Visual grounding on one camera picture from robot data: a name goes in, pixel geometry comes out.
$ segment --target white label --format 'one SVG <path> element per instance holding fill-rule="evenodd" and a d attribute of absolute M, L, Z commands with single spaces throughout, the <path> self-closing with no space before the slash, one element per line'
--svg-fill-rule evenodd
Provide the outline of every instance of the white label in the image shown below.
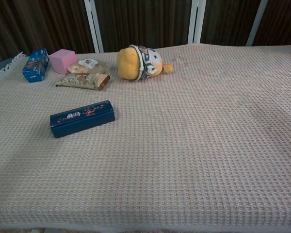
<path fill-rule="evenodd" d="M 67 118 L 70 119 L 70 118 L 79 117 L 79 116 L 81 116 L 80 112 L 69 113 L 69 114 L 67 115 Z"/>
<path fill-rule="evenodd" d="M 94 66 L 98 63 L 98 61 L 96 61 L 95 59 L 92 59 L 92 58 L 87 58 L 87 59 L 84 59 L 84 60 L 80 60 L 79 61 L 79 64 L 82 65 L 82 66 L 86 66 L 90 69 L 93 69 Z"/>

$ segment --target dark curtain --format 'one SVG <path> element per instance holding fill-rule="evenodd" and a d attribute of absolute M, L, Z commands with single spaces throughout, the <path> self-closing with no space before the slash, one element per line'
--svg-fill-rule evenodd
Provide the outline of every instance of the dark curtain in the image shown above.
<path fill-rule="evenodd" d="M 291 0 L 269 0 L 253 45 L 291 45 Z"/>
<path fill-rule="evenodd" d="M 95 0 L 104 51 L 187 44 L 192 0 Z"/>
<path fill-rule="evenodd" d="M 245 46 L 260 0 L 207 0 L 201 43 Z"/>
<path fill-rule="evenodd" d="M 0 61 L 40 48 L 94 52 L 83 0 L 0 0 Z"/>

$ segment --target pink box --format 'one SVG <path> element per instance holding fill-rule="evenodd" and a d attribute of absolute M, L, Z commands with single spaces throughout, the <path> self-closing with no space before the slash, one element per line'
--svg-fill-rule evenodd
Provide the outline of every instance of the pink box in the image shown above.
<path fill-rule="evenodd" d="M 70 50 L 58 50 L 49 56 L 50 62 L 57 73 L 67 74 L 67 67 L 78 62 L 76 53 Z"/>

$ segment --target plush toy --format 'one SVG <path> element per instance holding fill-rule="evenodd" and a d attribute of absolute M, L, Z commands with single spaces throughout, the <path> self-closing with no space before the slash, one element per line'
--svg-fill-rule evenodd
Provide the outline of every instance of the plush toy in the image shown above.
<path fill-rule="evenodd" d="M 122 79 L 142 80 L 159 75 L 163 69 L 162 58 L 154 49 L 130 45 L 122 49 L 117 57 L 118 75 Z M 164 65 L 166 73 L 172 65 Z"/>

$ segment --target snack wrapper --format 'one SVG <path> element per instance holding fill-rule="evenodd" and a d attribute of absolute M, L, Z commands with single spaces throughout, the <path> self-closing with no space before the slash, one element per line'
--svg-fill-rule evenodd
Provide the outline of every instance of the snack wrapper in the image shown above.
<path fill-rule="evenodd" d="M 101 91 L 109 82 L 107 74 L 68 74 L 56 86 L 70 86 Z"/>
<path fill-rule="evenodd" d="M 93 58 L 86 58 L 84 60 L 78 61 L 78 63 L 72 64 L 67 69 L 71 74 L 104 74 L 110 70 L 110 65 Z"/>

